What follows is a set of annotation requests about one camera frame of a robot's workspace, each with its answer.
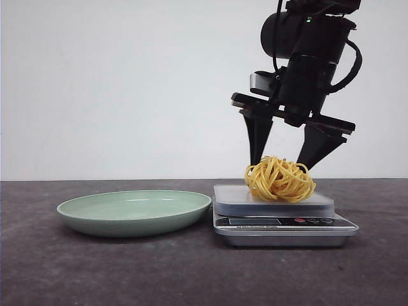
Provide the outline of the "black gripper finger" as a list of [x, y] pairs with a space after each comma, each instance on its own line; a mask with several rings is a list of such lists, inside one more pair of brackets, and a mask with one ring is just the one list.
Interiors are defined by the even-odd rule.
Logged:
[[306, 125], [304, 131], [304, 143], [297, 163], [305, 165], [308, 170], [347, 141], [336, 129]]
[[250, 146], [250, 165], [257, 165], [261, 157], [272, 128], [271, 118], [262, 118], [242, 111], [247, 126]]

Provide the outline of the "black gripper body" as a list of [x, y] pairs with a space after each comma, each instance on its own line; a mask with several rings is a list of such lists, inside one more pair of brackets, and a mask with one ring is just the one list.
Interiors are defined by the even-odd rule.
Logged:
[[347, 86], [356, 77], [356, 66], [338, 83], [331, 81], [338, 64], [337, 59], [326, 61], [318, 57], [293, 54], [287, 66], [277, 69], [279, 84], [268, 100], [235, 92], [232, 105], [262, 118], [280, 117], [291, 126], [302, 124], [331, 128], [345, 134], [355, 130], [352, 122], [321, 114], [327, 95]]

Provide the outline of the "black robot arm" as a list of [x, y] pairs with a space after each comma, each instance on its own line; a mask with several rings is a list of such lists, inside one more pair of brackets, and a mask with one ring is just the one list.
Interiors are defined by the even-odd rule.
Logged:
[[359, 1], [280, 2], [261, 29], [261, 46], [273, 60], [287, 59], [274, 72], [256, 71], [250, 76], [250, 94], [234, 93], [234, 106], [244, 116], [249, 135], [251, 164], [261, 160], [273, 118], [303, 127], [304, 143], [298, 162], [311, 169], [346, 142], [355, 125], [325, 116], [321, 109], [327, 95], [348, 85], [362, 65], [356, 53], [350, 72], [332, 82], [348, 38], [356, 28], [347, 15], [360, 7]]

